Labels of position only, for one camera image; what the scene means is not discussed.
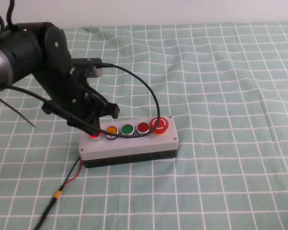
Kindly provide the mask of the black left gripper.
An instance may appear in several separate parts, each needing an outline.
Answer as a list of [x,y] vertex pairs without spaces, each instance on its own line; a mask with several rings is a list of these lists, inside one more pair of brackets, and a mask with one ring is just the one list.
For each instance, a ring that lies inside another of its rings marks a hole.
[[71,69],[68,68],[63,74],[57,69],[43,68],[35,71],[33,76],[54,104],[88,122],[94,128],[71,118],[66,120],[68,126],[81,131],[90,131],[91,136],[99,136],[101,133],[99,118],[109,115],[116,119],[120,108],[90,87],[76,71],[70,72]]

